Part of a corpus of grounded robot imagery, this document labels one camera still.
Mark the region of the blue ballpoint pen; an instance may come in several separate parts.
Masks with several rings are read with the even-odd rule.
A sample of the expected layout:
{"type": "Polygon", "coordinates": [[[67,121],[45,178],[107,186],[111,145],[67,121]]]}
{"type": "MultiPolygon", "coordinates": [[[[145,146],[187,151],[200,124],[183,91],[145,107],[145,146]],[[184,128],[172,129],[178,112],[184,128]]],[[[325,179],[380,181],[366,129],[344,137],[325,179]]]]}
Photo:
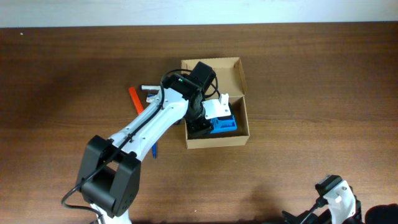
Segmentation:
{"type": "Polygon", "coordinates": [[[152,146],[152,157],[154,159],[157,158],[157,144],[156,143],[152,146]]]}

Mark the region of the brown cardboard box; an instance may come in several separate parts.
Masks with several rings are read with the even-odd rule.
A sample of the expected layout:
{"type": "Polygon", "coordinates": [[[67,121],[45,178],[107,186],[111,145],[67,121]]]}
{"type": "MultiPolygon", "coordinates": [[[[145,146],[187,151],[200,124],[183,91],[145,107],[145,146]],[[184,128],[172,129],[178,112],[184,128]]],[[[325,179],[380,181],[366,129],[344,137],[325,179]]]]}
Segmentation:
{"type": "Polygon", "coordinates": [[[245,145],[250,137],[250,132],[245,101],[247,85],[241,59],[227,57],[182,60],[182,68],[191,70],[198,62],[207,64],[215,71],[219,92],[229,95],[237,130],[197,138],[191,138],[186,134],[187,149],[245,145]]]}

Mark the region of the orange stapler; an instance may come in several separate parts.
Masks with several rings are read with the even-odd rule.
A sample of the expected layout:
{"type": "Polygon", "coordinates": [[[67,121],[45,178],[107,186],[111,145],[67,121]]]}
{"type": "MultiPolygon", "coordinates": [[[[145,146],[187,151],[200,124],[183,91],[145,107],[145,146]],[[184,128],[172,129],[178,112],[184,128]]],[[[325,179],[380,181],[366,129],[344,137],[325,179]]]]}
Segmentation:
{"type": "Polygon", "coordinates": [[[144,111],[144,108],[143,108],[142,103],[138,97],[136,89],[134,87],[130,87],[128,89],[128,91],[129,91],[129,94],[131,96],[132,102],[134,104],[134,107],[135,107],[137,113],[141,114],[144,111]]]}

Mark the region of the white marker blue cap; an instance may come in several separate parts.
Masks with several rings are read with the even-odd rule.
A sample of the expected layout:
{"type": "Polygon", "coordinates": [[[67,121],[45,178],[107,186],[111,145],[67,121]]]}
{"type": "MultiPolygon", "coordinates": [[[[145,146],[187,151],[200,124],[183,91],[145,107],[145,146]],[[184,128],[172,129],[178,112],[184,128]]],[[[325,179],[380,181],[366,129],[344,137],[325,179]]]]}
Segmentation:
{"type": "Polygon", "coordinates": [[[160,86],[155,85],[141,85],[141,90],[144,91],[159,91],[161,89],[160,86]]]}

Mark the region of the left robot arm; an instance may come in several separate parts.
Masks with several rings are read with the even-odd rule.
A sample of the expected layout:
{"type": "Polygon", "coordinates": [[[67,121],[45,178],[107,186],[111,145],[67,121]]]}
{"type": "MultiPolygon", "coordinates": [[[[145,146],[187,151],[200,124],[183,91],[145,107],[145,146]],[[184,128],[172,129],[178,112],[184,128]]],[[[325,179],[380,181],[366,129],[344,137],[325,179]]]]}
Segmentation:
{"type": "Polygon", "coordinates": [[[130,223],[142,161],[169,127],[184,119],[188,136],[202,137],[214,131],[216,118],[232,115],[227,94],[217,99],[206,94],[211,86],[218,87],[216,73],[203,62],[167,72],[152,103],[134,121],[107,139],[89,140],[75,190],[97,223],[130,223]]]}

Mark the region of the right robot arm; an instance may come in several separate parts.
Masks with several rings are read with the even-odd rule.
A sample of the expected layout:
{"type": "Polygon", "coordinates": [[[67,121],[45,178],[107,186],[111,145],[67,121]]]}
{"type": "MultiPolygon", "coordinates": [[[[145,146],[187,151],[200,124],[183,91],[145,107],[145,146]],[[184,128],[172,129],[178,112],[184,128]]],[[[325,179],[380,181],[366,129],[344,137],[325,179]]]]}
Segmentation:
{"type": "Polygon", "coordinates": [[[328,175],[315,185],[319,197],[314,205],[298,216],[283,211],[284,223],[397,223],[397,204],[376,205],[362,215],[361,202],[352,186],[339,175],[328,175]]]}

